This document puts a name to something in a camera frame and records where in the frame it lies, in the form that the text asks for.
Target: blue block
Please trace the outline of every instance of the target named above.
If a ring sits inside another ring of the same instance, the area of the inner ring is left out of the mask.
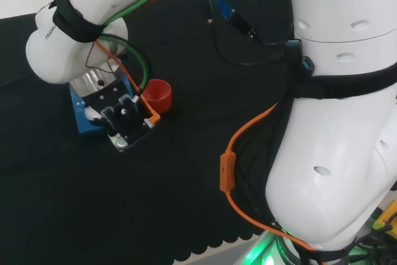
[[[127,76],[123,75],[121,80],[124,82],[125,86],[127,87],[128,93],[131,97],[134,96],[130,82],[128,81]],[[104,129],[102,127],[96,127],[92,125],[90,121],[87,119],[84,110],[86,108],[86,103],[83,101],[81,97],[78,97],[73,90],[73,88],[69,85],[70,95],[72,98],[74,115],[76,117],[76,122],[79,130],[80,135],[86,135],[88,133],[96,133],[101,132]]]

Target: red cup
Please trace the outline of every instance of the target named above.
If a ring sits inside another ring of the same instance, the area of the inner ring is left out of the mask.
[[[163,80],[149,80],[143,96],[158,114],[167,112],[172,106],[171,86]]]

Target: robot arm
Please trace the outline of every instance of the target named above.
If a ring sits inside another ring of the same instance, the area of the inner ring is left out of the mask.
[[[135,1],[70,0],[97,25]],[[368,73],[396,63],[397,0],[292,3],[295,34],[302,40],[303,54],[316,65],[314,75]],[[75,42],[57,29],[54,11],[37,14],[38,29],[29,38],[27,58],[43,80],[67,83],[87,71],[92,45]],[[105,32],[128,38],[123,20]],[[107,59],[94,47],[89,64],[100,67]],[[322,250],[342,249],[352,241],[397,180],[397,140],[387,134],[397,131],[396,94],[394,85],[343,101],[295,101],[265,188],[272,213],[291,234]],[[380,146],[385,134],[388,144]]]

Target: velcro strap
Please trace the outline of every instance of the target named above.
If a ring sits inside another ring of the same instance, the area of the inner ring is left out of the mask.
[[[397,63],[380,71],[347,76],[313,76],[296,82],[295,97],[343,99],[380,91],[397,83]]]
[[[314,260],[317,261],[318,264],[322,264],[323,262],[343,259],[349,255],[348,249],[341,249],[339,251],[309,251],[296,243],[293,243],[293,246],[299,253],[301,265],[310,265],[310,260]]]
[[[96,41],[106,26],[93,24],[82,16],[69,0],[54,0],[50,8],[56,6],[54,24],[73,40],[80,43]]]

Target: yellow object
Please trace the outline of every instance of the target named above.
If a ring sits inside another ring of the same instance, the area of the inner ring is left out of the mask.
[[[374,229],[379,229],[383,228],[385,226],[385,223],[387,220],[395,213],[397,212],[397,200],[394,200],[389,207],[382,213],[382,215],[376,220],[376,222],[373,224]],[[397,239],[397,217],[391,222],[392,226],[395,226],[394,229],[391,231],[387,232],[390,236],[394,237]]]

